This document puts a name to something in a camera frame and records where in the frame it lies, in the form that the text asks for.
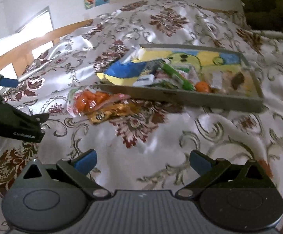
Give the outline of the golden brown snack packet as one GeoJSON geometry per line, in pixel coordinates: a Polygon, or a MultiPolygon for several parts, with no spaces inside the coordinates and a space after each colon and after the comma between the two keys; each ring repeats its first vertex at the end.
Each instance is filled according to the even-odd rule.
{"type": "Polygon", "coordinates": [[[141,106],[133,102],[116,103],[87,114],[87,118],[95,125],[118,117],[134,115],[140,111],[141,106]]]}

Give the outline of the orange candy bag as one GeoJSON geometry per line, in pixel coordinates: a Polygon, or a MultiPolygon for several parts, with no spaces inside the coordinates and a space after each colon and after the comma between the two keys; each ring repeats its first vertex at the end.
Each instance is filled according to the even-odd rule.
{"type": "Polygon", "coordinates": [[[82,116],[91,112],[96,106],[108,100],[110,97],[110,94],[101,91],[91,92],[88,89],[73,89],[68,94],[66,109],[67,112],[74,117],[82,116]]]}

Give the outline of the green white snack stick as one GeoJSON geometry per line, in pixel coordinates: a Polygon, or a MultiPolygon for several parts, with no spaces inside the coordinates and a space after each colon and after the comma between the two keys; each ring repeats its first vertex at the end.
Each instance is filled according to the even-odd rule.
{"type": "Polygon", "coordinates": [[[183,75],[181,75],[177,70],[175,70],[173,67],[165,63],[164,61],[160,61],[160,68],[163,70],[167,75],[169,75],[172,79],[174,79],[183,90],[186,91],[195,91],[194,85],[183,75]]]}

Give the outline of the white green snack packet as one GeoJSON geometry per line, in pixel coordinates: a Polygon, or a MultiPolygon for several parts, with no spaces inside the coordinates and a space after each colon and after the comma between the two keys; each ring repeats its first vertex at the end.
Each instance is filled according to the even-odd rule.
{"type": "Polygon", "coordinates": [[[152,87],[196,91],[195,83],[200,81],[195,68],[191,65],[159,65],[155,72],[152,87]]]}

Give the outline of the floral white bed cover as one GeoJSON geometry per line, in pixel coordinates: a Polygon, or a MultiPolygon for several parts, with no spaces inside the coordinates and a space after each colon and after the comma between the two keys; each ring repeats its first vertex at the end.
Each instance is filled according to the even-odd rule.
{"type": "MultiPolygon", "coordinates": [[[[54,163],[94,149],[89,177],[107,189],[178,190],[196,177],[193,149],[242,164],[257,160],[283,197],[283,33],[244,29],[237,14],[211,12],[182,0],[136,2],[94,19],[39,56],[33,75],[4,100],[29,113],[49,113],[41,143],[0,137],[0,233],[8,230],[1,201],[33,158],[54,163]],[[239,51],[264,94],[259,114],[141,101],[141,112],[92,125],[66,110],[68,93],[96,81],[136,43],[190,44],[239,51]]],[[[283,217],[278,224],[283,233],[283,217]]]]}

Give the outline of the window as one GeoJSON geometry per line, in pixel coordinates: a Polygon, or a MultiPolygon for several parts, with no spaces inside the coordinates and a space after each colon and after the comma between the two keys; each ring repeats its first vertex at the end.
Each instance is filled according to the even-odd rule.
{"type": "Polygon", "coordinates": [[[29,40],[42,37],[53,30],[50,9],[46,7],[14,34],[0,38],[0,56],[29,40]]]}

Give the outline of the small orange round snack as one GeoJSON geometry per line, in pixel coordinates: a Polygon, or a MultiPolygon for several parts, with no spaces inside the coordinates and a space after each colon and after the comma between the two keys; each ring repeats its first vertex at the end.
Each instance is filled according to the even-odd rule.
{"type": "Polygon", "coordinates": [[[211,87],[205,81],[199,81],[194,87],[197,92],[211,93],[211,87]]]}

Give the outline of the grey tray with painted liner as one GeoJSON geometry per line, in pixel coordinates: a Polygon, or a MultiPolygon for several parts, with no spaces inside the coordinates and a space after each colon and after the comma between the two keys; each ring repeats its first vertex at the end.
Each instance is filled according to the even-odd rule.
{"type": "Polygon", "coordinates": [[[132,47],[102,73],[95,88],[132,98],[259,113],[263,93],[243,54],[178,44],[132,47]]]}

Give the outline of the wooden bed frame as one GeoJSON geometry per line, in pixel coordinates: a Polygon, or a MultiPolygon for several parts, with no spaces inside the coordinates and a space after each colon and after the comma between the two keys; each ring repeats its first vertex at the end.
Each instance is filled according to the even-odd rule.
{"type": "Polygon", "coordinates": [[[18,77],[23,75],[25,68],[34,61],[34,57],[32,54],[32,51],[34,49],[48,42],[51,42],[53,45],[56,45],[59,43],[61,37],[72,33],[78,28],[91,25],[92,23],[93,19],[87,19],[85,21],[57,28],[41,37],[36,37],[32,40],[26,41],[25,43],[13,48],[9,52],[0,56],[0,71],[4,69],[7,65],[11,64],[18,77]]]}

